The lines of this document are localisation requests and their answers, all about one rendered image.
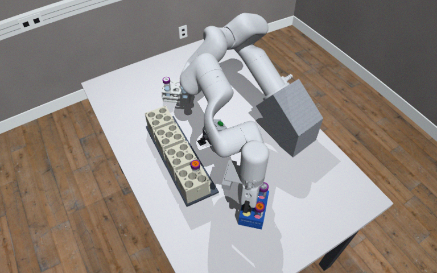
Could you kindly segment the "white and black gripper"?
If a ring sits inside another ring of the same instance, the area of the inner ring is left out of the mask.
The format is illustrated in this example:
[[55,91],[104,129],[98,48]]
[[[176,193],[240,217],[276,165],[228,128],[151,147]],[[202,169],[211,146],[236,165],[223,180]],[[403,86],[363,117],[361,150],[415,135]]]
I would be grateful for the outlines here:
[[252,212],[252,208],[256,207],[260,186],[248,190],[247,187],[242,184],[241,205],[244,213]]

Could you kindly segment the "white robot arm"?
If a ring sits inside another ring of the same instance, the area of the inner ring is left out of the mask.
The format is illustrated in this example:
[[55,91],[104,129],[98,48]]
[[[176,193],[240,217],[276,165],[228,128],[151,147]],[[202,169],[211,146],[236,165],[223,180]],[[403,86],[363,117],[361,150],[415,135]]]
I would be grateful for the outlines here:
[[204,128],[216,154],[225,158],[241,152],[240,166],[236,161],[228,161],[222,189],[230,190],[233,182],[244,184],[248,190],[260,186],[265,179],[269,149],[264,144],[259,126],[253,121],[217,130],[213,117],[234,93],[218,62],[226,50],[234,49],[265,96],[268,95],[263,100],[280,91],[290,84],[288,80],[293,76],[281,77],[266,52],[253,45],[267,34],[268,29],[263,17],[249,13],[236,16],[223,28],[205,28],[204,42],[187,60],[180,75],[185,92],[197,95],[202,91],[208,102]]

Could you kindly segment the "blue tube rack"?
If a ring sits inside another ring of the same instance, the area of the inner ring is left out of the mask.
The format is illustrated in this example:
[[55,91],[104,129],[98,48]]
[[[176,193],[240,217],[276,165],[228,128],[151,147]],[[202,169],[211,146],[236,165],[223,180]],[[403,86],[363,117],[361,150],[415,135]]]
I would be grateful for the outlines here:
[[242,214],[242,206],[241,206],[241,211],[240,211],[240,215],[239,215],[239,220],[238,220],[238,224],[242,225],[242,226],[247,226],[247,227],[251,227],[251,228],[256,228],[256,229],[262,229],[263,226],[263,221],[264,221],[264,217],[265,217],[265,211],[266,211],[266,205],[267,205],[267,199],[268,199],[269,193],[267,192],[266,194],[266,198],[261,199],[258,197],[257,202],[263,202],[265,205],[265,210],[263,211],[263,216],[262,218],[258,219],[254,217],[254,208],[252,208],[252,213],[251,215],[244,216]]

